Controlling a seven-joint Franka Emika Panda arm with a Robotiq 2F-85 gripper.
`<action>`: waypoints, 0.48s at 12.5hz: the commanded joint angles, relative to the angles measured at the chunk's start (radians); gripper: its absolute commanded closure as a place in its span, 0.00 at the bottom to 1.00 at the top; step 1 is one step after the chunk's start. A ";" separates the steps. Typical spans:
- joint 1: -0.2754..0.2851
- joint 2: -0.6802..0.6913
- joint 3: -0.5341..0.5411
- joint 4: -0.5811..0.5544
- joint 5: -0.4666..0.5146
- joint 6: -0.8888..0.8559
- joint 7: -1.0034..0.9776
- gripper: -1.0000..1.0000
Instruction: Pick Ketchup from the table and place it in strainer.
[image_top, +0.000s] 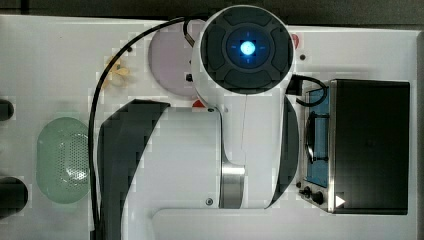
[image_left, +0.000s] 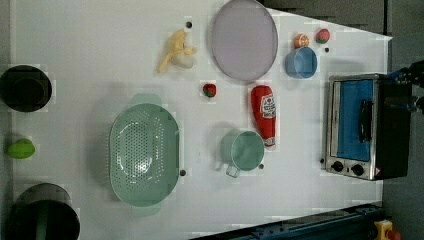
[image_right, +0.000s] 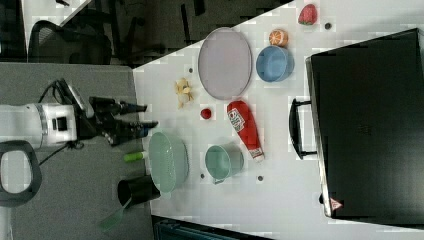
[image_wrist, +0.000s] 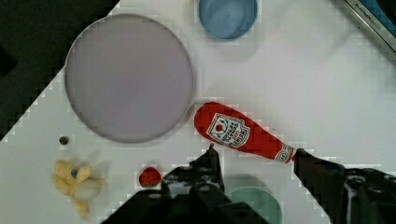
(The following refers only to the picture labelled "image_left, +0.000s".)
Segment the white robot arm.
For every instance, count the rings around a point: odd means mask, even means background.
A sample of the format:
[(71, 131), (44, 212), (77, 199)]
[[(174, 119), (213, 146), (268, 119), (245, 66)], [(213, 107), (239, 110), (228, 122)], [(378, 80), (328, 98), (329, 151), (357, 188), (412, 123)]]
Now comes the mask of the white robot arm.
[[(412, 86), (424, 88), (424, 61), (412, 63), (409, 67), (401, 68), (388, 75), (388, 80), (397, 87), (406, 86), (412, 89)], [(424, 97), (423, 96), (402, 96), (387, 97), (384, 101), (386, 106), (397, 108), (408, 112), (423, 113)]]

